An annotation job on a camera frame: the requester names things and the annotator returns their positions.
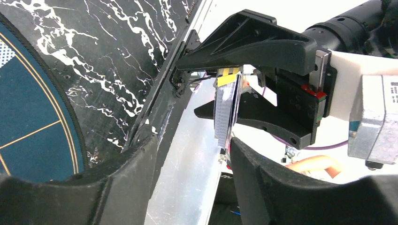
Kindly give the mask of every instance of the wire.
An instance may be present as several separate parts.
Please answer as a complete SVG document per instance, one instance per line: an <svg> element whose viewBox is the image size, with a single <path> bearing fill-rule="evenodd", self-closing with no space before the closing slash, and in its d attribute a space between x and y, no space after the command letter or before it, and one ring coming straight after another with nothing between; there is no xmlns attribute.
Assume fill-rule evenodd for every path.
<svg viewBox="0 0 398 225"><path fill-rule="evenodd" d="M208 73L205 72L205 73L203 74L202 77L205 77L205 76L207 76L207 75L208 75ZM199 89L199 87L200 87L201 85L202 85L202 81L200 81L200 82L195 86L195 88L193 89L194 93L195 93L196 90Z"/></svg>
<svg viewBox="0 0 398 225"><path fill-rule="evenodd" d="M232 213L235 214L235 215L240 216L240 212L234 212L234 211L232 211L232 210L230 210L230 212L232 212Z"/></svg>
<svg viewBox="0 0 398 225"><path fill-rule="evenodd" d="M262 96L264 97L264 95L265 95L265 90L266 90L266 86L264 86L264 90L263 90L263 92L262 92ZM283 143L283 144L285 144L285 145L289 145L287 142L285 142L284 140L282 140L281 138L279 138L279 137L277 137L277 136L275 136L275 135L272 135L276 140L278 140L279 142L281 142L281 143ZM348 140L346 140L346 141L343 141L343 142L340 142L340 143L337 143L337 144L333 144L333 145L328 145L328 146L320 146L320 147L306 147L306 148L304 148L304 150L329 150L329 149L335 149L335 148L339 148L339 147L342 147L342 146L345 146L345 145L347 145L348 144Z"/></svg>

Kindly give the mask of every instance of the black plastic housing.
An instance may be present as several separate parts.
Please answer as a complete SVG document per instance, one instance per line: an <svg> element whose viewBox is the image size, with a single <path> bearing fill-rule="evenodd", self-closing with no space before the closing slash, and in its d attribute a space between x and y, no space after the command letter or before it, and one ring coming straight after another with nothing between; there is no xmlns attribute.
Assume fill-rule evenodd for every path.
<svg viewBox="0 0 398 225"><path fill-rule="evenodd" d="M231 166L244 225L396 225L397 175L345 185L317 180L231 141Z"/></svg>
<svg viewBox="0 0 398 225"><path fill-rule="evenodd" d="M363 54L365 41L383 20L382 2L371 0L326 22L309 27L302 34L323 48Z"/></svg>
<svg viewBox="0 0 398 225"><path fill-rule="evenodd" d="M197 71L251 64L304 76L315 68L316 49L312 38L277 26L273 17L244 10L225 20L176 66Z"/></svg>

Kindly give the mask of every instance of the black marble-pattern panel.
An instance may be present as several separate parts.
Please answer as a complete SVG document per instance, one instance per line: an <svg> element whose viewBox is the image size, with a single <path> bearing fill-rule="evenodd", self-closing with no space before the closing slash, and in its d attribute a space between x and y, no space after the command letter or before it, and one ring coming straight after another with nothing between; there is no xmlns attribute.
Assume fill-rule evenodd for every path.
<svg viewBox="0 0 398 225"><path fill-rule="evenodd" d="M67 93L89 166L119 154L193 0L0 0Z"/></svg>

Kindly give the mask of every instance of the black 3d-printed bracket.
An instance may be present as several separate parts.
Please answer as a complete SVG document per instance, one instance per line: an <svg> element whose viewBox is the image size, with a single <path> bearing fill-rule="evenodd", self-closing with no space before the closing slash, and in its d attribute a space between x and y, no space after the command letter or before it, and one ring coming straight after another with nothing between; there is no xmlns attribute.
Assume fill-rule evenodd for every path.
<svg viewBox="0 0 398 225"><path fill-rule="evenodd" d="M144 224L157 137L67 181L0 175L0 224Z"/></svg>
<svg viewBox="0 0 398 225"><path fill-rule="evenodd" d="M202 45L183 56L179 70L268 66L307 75L314 70L315 40L276 25L276 19L250 10L229 17Z"/></svg>
<svg viewBox="0 0 398 225"><path fill-rule="evenodd" d="M244 225L398 224L398 176L337 185L294 172L231 141L231 166Z"/></svg>
<svg viewBox="0 0 398 225"><path fill-rule="evenodd" d="M214 119L213 108L214 101L211 101L196 108L194 112L199 118L212 120ZM297 149L311 144L311 129L298 123L253 89L241 95L237 123L267 131Z"/></svg>

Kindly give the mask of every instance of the white surface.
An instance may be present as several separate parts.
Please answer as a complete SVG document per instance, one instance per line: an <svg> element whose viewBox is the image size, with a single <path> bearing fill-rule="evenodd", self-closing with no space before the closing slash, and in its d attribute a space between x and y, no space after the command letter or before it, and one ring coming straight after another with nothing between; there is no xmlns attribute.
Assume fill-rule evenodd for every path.
<svg viewBox="0 0 398 225"><path fill-rule="evenodd" d="M279 26L301 33L315 23L364 2L366 0L217 0L215 8L206 16L199 36L201 39L208 37L225 19L244 9L273 16Z"/></svg>
<svg viewBox="0 0 398 225"><path fill-rule="evenodd" d="M356 97L361 75L398 75L398 60L395 59L333 52L330 65L338 71L330 115L347 121L361 118L361 111L350 118L353 104L358 104L362 98L361 94Z"/></svg>

